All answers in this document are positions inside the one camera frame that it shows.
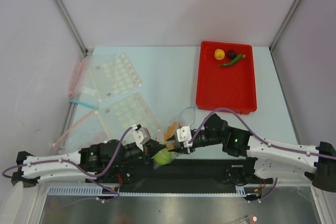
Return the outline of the blue zipper clear bag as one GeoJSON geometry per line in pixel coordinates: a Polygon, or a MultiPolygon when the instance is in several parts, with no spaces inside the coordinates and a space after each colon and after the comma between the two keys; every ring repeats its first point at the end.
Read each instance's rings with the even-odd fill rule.
{"type": "Polygon", "coordinates": [[[178,116],[174,117],[166,130],[159,130],[155,140],[163,147],[153,157],[153,168],[157,169],[161,166],[170,164],[174,159],[181,156],[181,153],[173,151],[173,147],[186,147],[185,142],[191,140],[191,133],[187,130],[195,121],[195,106],[185,108],[178,116]]]}

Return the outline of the green toy apple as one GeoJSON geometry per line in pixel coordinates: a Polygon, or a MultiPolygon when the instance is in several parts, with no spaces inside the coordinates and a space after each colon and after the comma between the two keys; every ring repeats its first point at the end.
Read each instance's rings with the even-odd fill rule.
{"type": "Polygon", "coordinates": [[[166,165],[169,164],[172,160],[172,153],[169,152],[167,149],[163,149],[155,154],[154,161],[158,165],[166,165]]]}

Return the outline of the orange toy fruit pieces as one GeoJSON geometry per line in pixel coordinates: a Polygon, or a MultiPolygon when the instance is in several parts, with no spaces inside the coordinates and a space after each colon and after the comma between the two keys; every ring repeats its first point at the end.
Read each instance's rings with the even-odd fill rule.
{"type": "Polygon", "coordinates": [[[174,136],[175,131],[181,127],[179,121],[173,121],[164,132],[164,140],[167,141],[174,136]]]}

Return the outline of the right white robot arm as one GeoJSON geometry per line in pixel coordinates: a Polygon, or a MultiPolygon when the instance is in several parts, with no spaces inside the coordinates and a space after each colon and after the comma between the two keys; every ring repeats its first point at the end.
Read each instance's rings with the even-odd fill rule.
{"type": "Polygon", "coordinates": [[[288,144],[258,136],[248,126],[239,129],[228,125],[217,114],[208,115],[200,127],[183,126],[175,131],[170,152],[190,154],[197,148],[221,145],[229,156],[244,157],[243,179],[288,179],[310,182],[317,189],[335,192],[335,148],[319,145],[288,144]]]}

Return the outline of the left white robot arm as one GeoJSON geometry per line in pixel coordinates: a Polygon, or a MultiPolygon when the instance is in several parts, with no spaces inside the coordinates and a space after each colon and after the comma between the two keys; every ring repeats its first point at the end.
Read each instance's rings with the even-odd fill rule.
{"type": "Polygon", "coordinates": [[[21,151],[16,158],[13,185],[23,182],[25,188],[46,182],[69,182],[94,179],[98,183],[112,183],[117,175],[125,178],[126,167],[133,162],[148,163],[164,146],[152,139],[143,148],[134,142],[120,145],[118,140],[94,144],[68,154],[37,157],[21,151]]]}

